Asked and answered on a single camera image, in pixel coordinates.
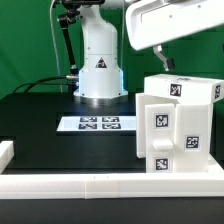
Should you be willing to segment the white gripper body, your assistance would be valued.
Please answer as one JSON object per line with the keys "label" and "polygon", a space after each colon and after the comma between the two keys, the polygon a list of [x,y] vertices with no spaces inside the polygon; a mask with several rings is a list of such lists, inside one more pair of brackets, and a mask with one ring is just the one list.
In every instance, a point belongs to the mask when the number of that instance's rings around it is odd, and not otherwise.
{"label": "white gripper body", "polygon": [[224,24],[224,0],[137,0],[126,11],[135,50],[154,47]]}

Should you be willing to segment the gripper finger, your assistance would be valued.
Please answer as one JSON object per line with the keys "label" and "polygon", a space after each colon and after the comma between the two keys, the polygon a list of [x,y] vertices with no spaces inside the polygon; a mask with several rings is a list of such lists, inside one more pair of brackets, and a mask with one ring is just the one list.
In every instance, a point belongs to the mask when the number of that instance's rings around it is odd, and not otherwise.
{"label": "gripper finger", "polygon": [[154,54],[162,61],[163,67],[166,71],[173,70],[175,68],[175,63],[173,58],[167,58],[163,53],[161,45],[153,47]]}

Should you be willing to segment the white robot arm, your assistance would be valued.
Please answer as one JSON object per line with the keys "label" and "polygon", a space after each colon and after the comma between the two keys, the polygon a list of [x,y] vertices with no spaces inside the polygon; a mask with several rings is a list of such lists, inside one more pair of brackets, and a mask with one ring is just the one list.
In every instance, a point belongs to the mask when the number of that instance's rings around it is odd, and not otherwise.
{"label": "white robot arm", "polygon": [[[125,21],[132,48],[151,47],[167,71],[174,61],[162,54],[164,43],[224,24],[224,0],[106,0],[104,6],[120,8],[123,2],[129,4]],[[81,26],[84,66],[74,98],[92,104],[125,100],[116,28],[91,3],[81,7]]]}

